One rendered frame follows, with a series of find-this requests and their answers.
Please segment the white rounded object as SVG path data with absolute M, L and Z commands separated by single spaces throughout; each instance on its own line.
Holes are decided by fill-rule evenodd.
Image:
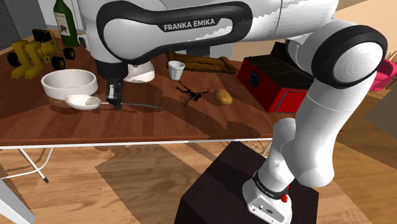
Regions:
M 155 69 L 151 61 L 140 65 L 128 65 L 128 75 L 124 81 L 130 83 L 146 83 L 155 77 Z

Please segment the wooden table white legs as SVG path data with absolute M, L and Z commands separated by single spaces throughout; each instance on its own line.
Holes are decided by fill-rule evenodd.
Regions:
M 103 105 L 93 111 L 50 103 L 40 77 L 13 79 L 6 50 L 0 51 L 0 148 L 67 144 L 115 144 L 162 141 L 270 138 L 282 113 L 267 113 L 234 74 L 185 71 L 181 83 L 205 92 L 198 101 L 171 85 L 164 55 L 153 59 L 156 76 L 148 83 L 124 86 L 123 108 Z M 228 106 L 213 97 L 217 88 L 233 98 Z

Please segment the white round bowl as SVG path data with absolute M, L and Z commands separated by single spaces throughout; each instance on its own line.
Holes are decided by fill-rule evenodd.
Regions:
M 96 75 L 82 69 L 63 69 L 50 72 L 41 79 L 45 94 L 64 100 L 68 95 L 92 95 L 98 89 Z

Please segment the white mug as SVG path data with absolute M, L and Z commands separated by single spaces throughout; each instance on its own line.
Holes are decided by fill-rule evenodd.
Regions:
M 77 39 L 80 46 L 82 46 L 86 51 L 89 52 L 90 50 L 89 50 L 87 35 L 86 34 L 77 35 Z

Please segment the white ribbed cup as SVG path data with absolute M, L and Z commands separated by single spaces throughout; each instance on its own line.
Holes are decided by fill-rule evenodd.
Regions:
M 179 80 L 182 76 L 185 64 L 180 61 L 171 60 L 168 61 L 168 68 L 170 78 L 172 80 Z

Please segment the black stick figure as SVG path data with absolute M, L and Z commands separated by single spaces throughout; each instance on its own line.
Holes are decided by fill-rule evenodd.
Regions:
M 172 88 L 175 88 L 176 90 L 179 90 L 182 93 L 188 94 L 189 98 L 186 100 L 185 102 L 185 107 L 187 107 L 187 104 L 193 99 L 194 101 L 198 101 L 203 94 L 209 93 L 209 91 L 205 91 L 205 92 L 193 92 L 192 90 L 190 90 L 188 87 L 186 87 L 185 85 L 183 85 L 180 81 L 178 81 L 179 84 L 181 84 L 184 88 L 184 90 L 182 90 L 181 88 L 177 87 L 177 86 L 173 86 L 171 85 Z

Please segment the green wine bottle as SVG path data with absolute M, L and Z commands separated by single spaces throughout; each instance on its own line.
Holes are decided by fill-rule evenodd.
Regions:
M 63 44 L 68 47 L 79 46 L 73 14 L 63 0 L 56 0 L 53 13 Z

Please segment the brown wooden rack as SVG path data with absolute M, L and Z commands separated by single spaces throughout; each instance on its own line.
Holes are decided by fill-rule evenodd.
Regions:
M 167 59 L 182 62 L 187 71 L 226 74 L 235 74 L 237 71 L 226 57 L 211 58 L 171 52 L 167 53 Z

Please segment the yellow toy vehicle black wheels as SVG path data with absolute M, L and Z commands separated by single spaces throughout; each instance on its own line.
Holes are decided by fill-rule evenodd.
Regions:
M 51 31 L 33 29 L 32 34 L 32 41 L 21 39 L 11 44 L 14 52 L 7 55 L 7 60 L 14 67 L 11 72 L 13 79 L 22 76 L 27 80 L 33 79 L 43 71 L 43 63 L 51 64 L 55 70 L 63 70 L 66 68 L 65 59 L 75 59 L 74 49 L 60 47 Z

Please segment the brown potato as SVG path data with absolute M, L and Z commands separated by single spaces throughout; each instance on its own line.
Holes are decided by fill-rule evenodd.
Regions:
M 213 97 L 214 100 L 222 106 L 228 106 L 233 103 L 232 96 L 222 88 L 215 89 L 213 92 Z

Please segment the dark robot stand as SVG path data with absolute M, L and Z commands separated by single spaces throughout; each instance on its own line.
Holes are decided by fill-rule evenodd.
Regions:
M 250 213 L 242 186 L 265 157 L 230 143 L 181 197 L 174 224 L 268 224 Z

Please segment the red box black top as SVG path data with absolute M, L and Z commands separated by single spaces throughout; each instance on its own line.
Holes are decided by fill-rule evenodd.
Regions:
M 314 82 L 280 42 L 269 55 L 246 57 L 237 78 L 268 113 L 295 113 Z

